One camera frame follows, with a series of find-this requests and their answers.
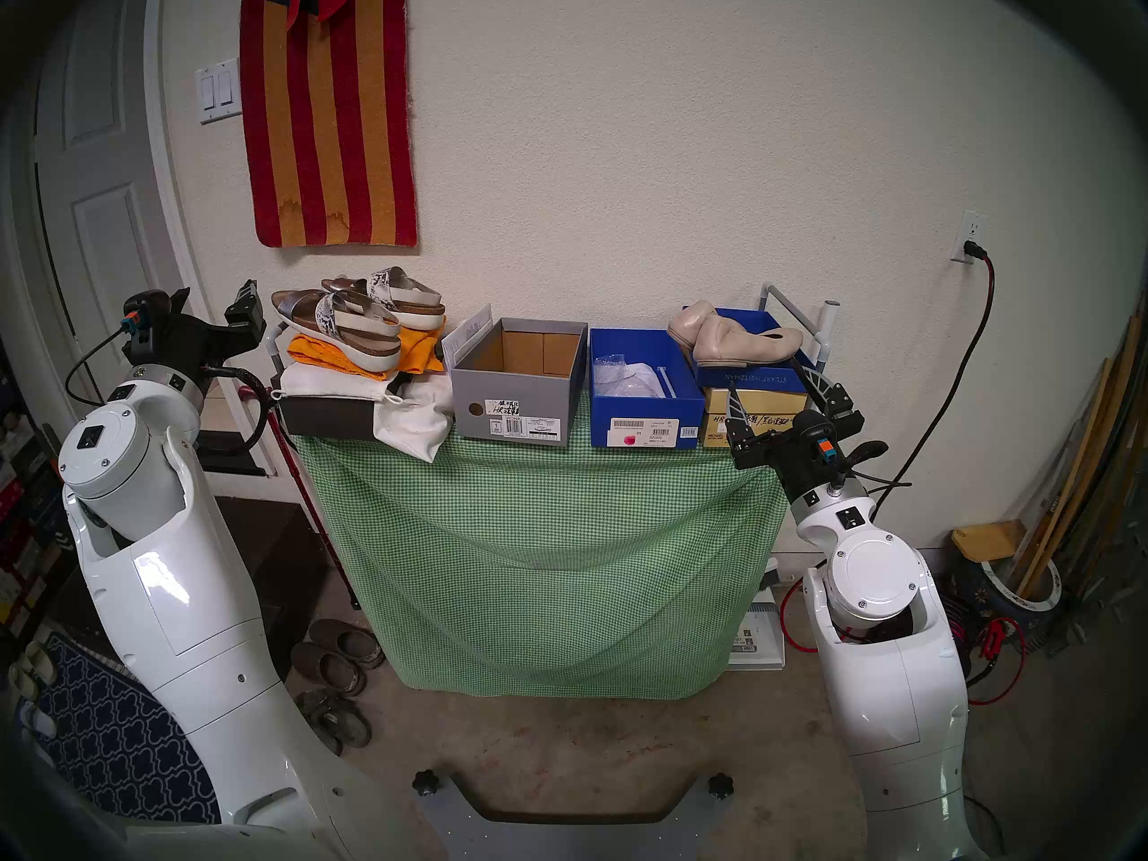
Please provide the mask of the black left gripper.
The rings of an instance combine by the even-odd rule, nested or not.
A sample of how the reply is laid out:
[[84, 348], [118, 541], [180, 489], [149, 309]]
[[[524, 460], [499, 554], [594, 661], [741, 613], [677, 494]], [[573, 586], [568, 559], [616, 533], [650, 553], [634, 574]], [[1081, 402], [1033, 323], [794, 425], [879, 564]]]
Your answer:
[[265, 319], [256, 280], [247, 280], [226, 308], [226, 325], [207, 324], [183, 315], [191, 288], [174, 290], [170, 312], [133, 309], [133, 366], [160, 365], [187, 378], [203, 377], [208, 367], [253, 351], [263, 340]]

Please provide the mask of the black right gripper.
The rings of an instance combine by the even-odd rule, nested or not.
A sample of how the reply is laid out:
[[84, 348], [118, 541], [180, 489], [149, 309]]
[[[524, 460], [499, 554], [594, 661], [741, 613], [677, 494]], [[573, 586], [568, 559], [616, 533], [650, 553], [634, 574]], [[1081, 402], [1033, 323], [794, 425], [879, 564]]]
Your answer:
[[822, 486], [843, 491], [855, 479], [858, 465], [889, 451], [886, 442], [874, 439], [844, 453], [839, 442], [861, 432], [864, 416], [841, 383], [806, 369], [798, 357], [792, 357], [792, 370], [806, 390], [806, 410], [788, 429], [754, 433], [732, 381], [726, 391], [724, 419], [736, 470], [773, 468], [791, 503]]

